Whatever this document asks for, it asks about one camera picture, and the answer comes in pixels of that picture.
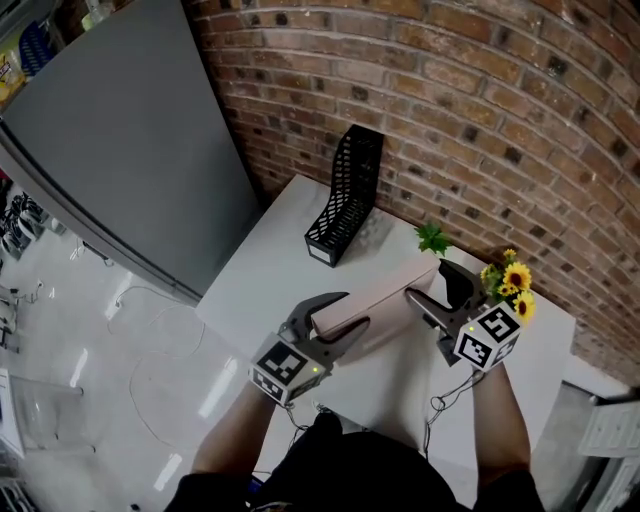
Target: cardboard box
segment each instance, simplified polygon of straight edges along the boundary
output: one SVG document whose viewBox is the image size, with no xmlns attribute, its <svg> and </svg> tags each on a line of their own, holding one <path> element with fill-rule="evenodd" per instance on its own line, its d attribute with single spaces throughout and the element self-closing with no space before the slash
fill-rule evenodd
<svg viewBox="0 0 640 512">
<path fill-rule="evenodd" d="M 432 252 L 424 252 L 391 274 L 371 276 L 370 287 L 353 292 L 312 315 L 313 326 L 320 336 L 330 336 L 354 321 L 370 318 L 367 331 L 337 364 L 364 357 L 419 320 L 405 299 L 404 290 L 411 287 L 427 293 L 439 266 L 440 260 Z"/>
</svg>

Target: white floor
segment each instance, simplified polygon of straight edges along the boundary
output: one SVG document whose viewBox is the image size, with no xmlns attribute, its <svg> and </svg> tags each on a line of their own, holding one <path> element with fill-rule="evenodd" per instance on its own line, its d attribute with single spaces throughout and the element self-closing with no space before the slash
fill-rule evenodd
<svg viewBox="0 0 640 512">
<path fill-rule="evenodd" d="M 5 261 L 2 285 L 30 293 L 40 279 L 44 287 L 34 305 L 20 308 L 20 353 L 0 350 L 0 366 L 31 379 L 81 386 L 85 434 L 97 451 L 28 453 L 20 471 L 44 512 L 124 511 L 130 503 L 143 512 L 161 511 L 189 471 L 200 439 L 244 384 L 246 363 L 215 332 L 203 331 L 190 308 L 141 289 L 127 292 L 115 307 L 120 293 L 146 283 L 117 265 L 105 266 L 77 244 L 72 233 L 46 232 L 19 262 Z M 294 416 L 308 424 L 315 412 L 300 399 Z M 576 421 L 587 418 L 588 411 Z M 278 409 L 256 469 L 271 470 L 293 434 Z M 556 429 L 554 436 L 562 433 Z M 431 462 L 458 499 L 471 505 L 474 475 Z M 545 468 L 538 467 L 544 478 Z M 544 482 L 539 487 L 555 492 Z"/>
</svg>

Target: plastic container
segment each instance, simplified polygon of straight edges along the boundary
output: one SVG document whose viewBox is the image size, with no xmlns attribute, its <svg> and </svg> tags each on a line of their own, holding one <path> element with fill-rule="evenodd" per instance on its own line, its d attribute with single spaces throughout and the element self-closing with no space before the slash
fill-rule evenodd
<svg viewBox="0 0 640 512">
<path fill-rule="evenodd" d="M 331 195 L 304 236 L 312 258 L 335 267 L 376 200 L 384 135 L 353 125 L 333 158 Z"/>
</svg>

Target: cable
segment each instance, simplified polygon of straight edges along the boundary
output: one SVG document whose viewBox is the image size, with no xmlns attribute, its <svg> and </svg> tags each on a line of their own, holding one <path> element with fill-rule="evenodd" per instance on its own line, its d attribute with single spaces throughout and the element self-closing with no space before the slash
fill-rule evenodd
<svg viewBox="0 0 640 512">
<path fill-rule="evenodd" d="M 478 371 L 473 372 L 469 376 L 469 378 L 467 378 L 458 387 L 452 389 L 451 391 L 447 391 L 443 395 L 432 396 L 429 399 L 429 404 L 431 405 L 431 408 L 434 411 L 436 411 L 436 413 L 433 416 L 433 418 L 431 418 L 430 420 L 426 420 L 425 421 L 424 437 L 422 439 L 422 449 L 423 449 L 423 452 L 424 452 L 425 455 L 427 455 L 427 452 L 429 451 L 429 442 L 431 441 L 431 427 L 433 426 L 435 421 L 440 417 L 440 415 L 444 411 L 446 411 L 447 409 L 450 409 L 451 407 L 453 407 L 455 405 L 455 403 L 458 401 L 458 398 L 460 398 L 460 395 L 462 393 L 464 393 L 465 391 L 469 391 L 471 388 L 473 388 L 475 385 L 477 385 L 480 381 L 482 381 L 482 379 L 484 379 L 484 377 L 485 377 L 485 373 L 478 372 Z M 453 401 L 451 403 L 447 404 L 445 402 L 445 399 L 449 398 L 454 393 L 457 393 L 455 398 L 453 399 Z"/>
<path fill-rule="evenodd" d="M 164 295 L 163 293 L 157 292 L 153 288 L 149 288 L 148 286 L 140 286 L 140 285 L 130 286 L 125 291 L 123 291 L 120 295 L 118 295 L 116 297 L 116 301 L 115 301 L 116 307 L 119 308 L 122 305 L 122 303 L 120 302 L 120 299 L 126 293 L 130 292 L 131 290 L 147 290 L 147 291 L 157 295 L 158 297 L 162 297 L 163 299 L 170 300 L 171 302 L 175 302 L 177 304 L 177 306 L 169 306 L 168 308 L 165 308 L 162 311 L 160 311 L 160 313 L 158 313 L 158 315 L 153 320 L 151 320 L 151 322 L 149 322 L 147 325 L 153 324 L 156 320 L 158 320 L 162 315 L 164 315 L 170 309 L 173 309 L 173 308 L 176 308 L 176 307 L 185 307 L 185 308 L 194 309 L 192 306 L 187 306 L 186 304 L 183 304 L 178 299 L 174 299 L 173 297 L 170 297 L 169 295 Z M 109 319 L 109 321 L 107 322 L 107 331 L 109 331 L 109 334 L 111 334 L 111 336 L 115 336 L 116 334 L 111 330 L 111 320 L 113 320 L 113 317 L 111 317 Z"/>
<path fill-rule="evenodd" d="M 116 305 L 118 307 L 120 307 L 120 298 L 125 295 L 126 293 L 128 293 L 131 290 L 147 290 L 150 291 L 152 293 L 154 293 L 155 295 L 158 295 L 159 297 L 162 297 L 164 299 L 170 300 L 172 302 L 175 302 L 176 304 L 166 307 L 164 308 L 162 311 L 160 311 L 160 313 L 158 313 L 153 320 L 151 320 L 148 324 L 148 326 L 153 325 L 155 322 L 157 322 L 162 315 L 164 315 L 167 311 L 171 310 L 171 309 L 176 309 L 176 308 L 189 308 L 189 309 L 195 309 L 192 306 L 188 306 L 187 304 L 182 304 L 180 301 L 166 296 L 162 293 L 159 293 L 157 291 L 155 291 L 153 288 L 149 288 L 147 286 L 131 286 L 129 288 L 127 288 L 125 291 L 123 291 L 120 295 L 118 295 L 118 297 L 116 298 Z M 107 322 L 107 331 L 109 331 L 109 334 L 111 334 L 112 336 L 114 335 L 113 332 L 111 331 L 111 329 L 109 328 L 109 324 L 111 323 L 111 319 Z M 144 359 L 150 355 L 150 354 L 158 354 L 158 355 L 163 355 L 166 357 L 169 357 L 171 359 L 187 359 L 189 357 L 191 357 L 192 355 L 194 355 L 202 346 L 202 341 L 204 340 L 204 333 L 206 330 L 206 325 L 204 322 L 202 322 L 202 331 L 200 331 L 200 337 L 198 338 L 198 343 L 196 344 L 195 348 L 193 350 L 191 350 L 191 352 L 189 352 L 186 355 L 183 356 L 173 356 L 169 353 L 167 353 L 166 351 L 159 351 L 159 350 L 152 350 L 149 351 L 147 353 L 145 353 L 145 355 L 143 355 L 140 359 L 138 359 L 138 361 L 136 362 L 135 366 L 133 367 L 133 370 L 131 371 L 131 375 L 129 376 L 129 398 L 131 398 L 131 402 L 133 403 L 133 407 L 136 411 L 136 414 L 138 415 L 138 419 L 142 422 L 142 424 L 146 427 L 146 429 L 149 431 L 149 433 L 156 439 L 156 441 L 158 441 L 159 443 L 162 443 L 165 446 L 168 446 L 169 448 L 172 448 L 174 450 L 178 450 L 178 449 L 182 449 L 182 450 L 195 450 L 197 449 L 197 446 L 194 447 L 189 447 L 189 448 L 178 448 L 174 445 L 172 445 L 171 443 L 165 441 L 164 439 L 162 439 L 160 436 L 158 436 L 158 434 L 155 433 L 155 431 L 151 428 L 151 425 L 149 425 L 149 423 L 147 423 L 147 421 L 142 417 L 142 414 L 140 413 L 140 409 L 138 408 L 138 404 L 136 403 L 135 398 L 133 397 L 133 376 L 135 375 L 137 369 L 140 367 L 140 365 L 142 364 L 142 361 L 144 361 Z"/>
<path fill-rule="evenodd" d="M 293 418 L 293 412 L 292 409 L 294 408 L 293 404 L 289 404 L 286 406 L 280 406 L 282 407 L 285 411 L 287 411 L 287 415 L 289 416 L 289 420 L 291 420 L 291 423 L 293 424 L 294 427 L 296 427 L 296 431 L 293 433 L 293 437 L 291 438 L 291 442 L 289 443 L 289 448 L 287 449 L 287 452 L 289 450 L 291 450 L 291 447 L 295 444 L 296 439 L 298 439 L 298 434 L 300 432 L 306 432 L 307 430 L 309 430 L 309 425 L 298 425 L 296 423 L 296 420 Z"/>
</svg>

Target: gray refrigerator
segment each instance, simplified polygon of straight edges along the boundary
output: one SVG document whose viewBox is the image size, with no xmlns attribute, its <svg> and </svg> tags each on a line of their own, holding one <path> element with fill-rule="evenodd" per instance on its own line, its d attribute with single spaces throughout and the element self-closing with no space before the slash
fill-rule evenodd
<svg viewBox="0 0 640 512">
<path fill-rule="evenodd" d="M 0 167 L 99 252 L 194 303 L 261 215 L 180 0 L 136 0 L 2 114 Z"/>
</svg>

